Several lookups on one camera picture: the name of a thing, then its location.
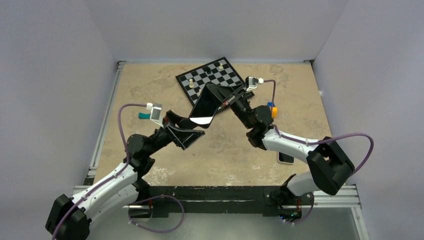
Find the black smartphone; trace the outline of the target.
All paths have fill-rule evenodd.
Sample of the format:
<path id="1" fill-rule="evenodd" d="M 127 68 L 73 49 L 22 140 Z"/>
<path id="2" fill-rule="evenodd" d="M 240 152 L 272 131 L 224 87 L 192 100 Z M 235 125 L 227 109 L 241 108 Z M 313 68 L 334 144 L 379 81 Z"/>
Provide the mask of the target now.
<path id="1" fill-rule="evenodd" d="M 217 88 L 205 86 L 188 118 L 199 127 L 208 129 L 221 103 Z"/>

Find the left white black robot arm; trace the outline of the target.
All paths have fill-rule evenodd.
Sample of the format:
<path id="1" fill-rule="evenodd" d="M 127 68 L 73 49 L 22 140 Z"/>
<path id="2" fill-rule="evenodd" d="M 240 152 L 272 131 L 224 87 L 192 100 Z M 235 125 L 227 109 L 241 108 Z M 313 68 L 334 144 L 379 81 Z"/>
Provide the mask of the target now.
<path id="1" fill-rule="evenodd" d="M 155 159 L 151 156 L 174 143 L 183 150 L 205 135 L 213 117 L 181 117 L 169 110 L 160 120 L 159 128 L 146 136 L 132 134 L 123 140 L 125 158 L 114 170 L 92 186 L 72 195 L 55 199 L 45 229 L 53 240 L 85 240 L 95 224 L 130 204 L 147 204 L 156 199 L 172 199 L 184 209 L 182 203 L 166 193 L 152 195 L 151 186 L 143 177 L 151 170 Z"/>

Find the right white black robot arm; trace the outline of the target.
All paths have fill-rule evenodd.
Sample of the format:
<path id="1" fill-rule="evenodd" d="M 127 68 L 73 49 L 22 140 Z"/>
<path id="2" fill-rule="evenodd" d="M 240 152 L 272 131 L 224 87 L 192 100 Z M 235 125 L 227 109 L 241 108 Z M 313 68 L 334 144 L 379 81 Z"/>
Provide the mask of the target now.
<path id="1" fill-rule="evenodd" d="M 205 101 L 206 106 L 201 109 L 208 110 L 209 115 L 222 105 L 228 106 L 249 130 L 246 136 L 253 147 L 278 152 L 308 165 L 307 172 L 291 175 L 280 187 L 279 195 L 284 202 L 292 204 L 301 195 L 314 191 L 336 195 L 355 171 L 354 164 L 339 144 L 330 137 L 310 142 L 284 134 L 273 124 L 271 108 L 267 105 L 251 107 L 245 93 L 242 84 L 221 86 L 208 83 L 196 105 Z"/>

